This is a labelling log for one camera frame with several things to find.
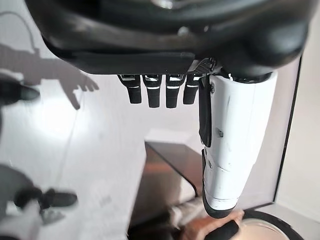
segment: human hand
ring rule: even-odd
[[[244,214],[244,211],[238,210],[221,219],[215,219],[210,216],[194,219],[184,227],[180,240],[204,240],[209,233],[232,220],[239,225]]]

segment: white wall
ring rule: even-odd
[[[23,22],[17,16],[3,15],[0,72],[37,87],[41,99],[2,108],[0,163],[18,168],[42,188],[71,188],[79,197],[79,206],[63,221],[43,228],[39,239],[125,239],[145,162],[144,137],[183,141],[200,151],[198,101],[166,109],[162,86],[161,108],[148,108],[145,89],[143,103],[131,105],[116,76],[86,77],[56,60],[23,1],[0,0],[0,12],[5,11],[27,22],[40,57]],[[244,192],[244,206],[273,198],[296,72],[296,63],[280,71],[267,133]],[[95,85],[99,90],[82,91]]]
[[[305,48],[277,202],[320,222],[320,5]]]

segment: black robotic finger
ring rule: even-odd
[[[160,86],[162,82],[162,75],[143,75],[142,79],[146,86],[149,107],[158,108],[160,106]]]
[[[230,240],[239,231],[238,224],[232,220],[210,232],[204,240]]]
[[[185,82],[186,75],[166,75],[165,76],[165,98],[166,107],[174,109],[177,107],[180,86]]]
[[[183,104],[191,105],[195,103],[196,93],[199,89],[199,78],[202,75],[188,74],[183,92]]]
[[[142,102],[140,75],[118,75],[118,78],[128,90],[130,103],[140,104]]]

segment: person's arm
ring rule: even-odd
[[[204,240],[209,233],[231,220],[239,224],[243,216],[244,212],[239,210],[233,211],[229,216],[222,219],[215,219],[210,216],[195,219],[184,227],[180,240]]]

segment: robotic hand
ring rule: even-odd
[[[214,218],[237,204],[265,134],[276,68],[304,49],[317,0],[25,0],[45,44],[90,74],[117,74],[130,101],[167,107],[199,88],[203,202]]]

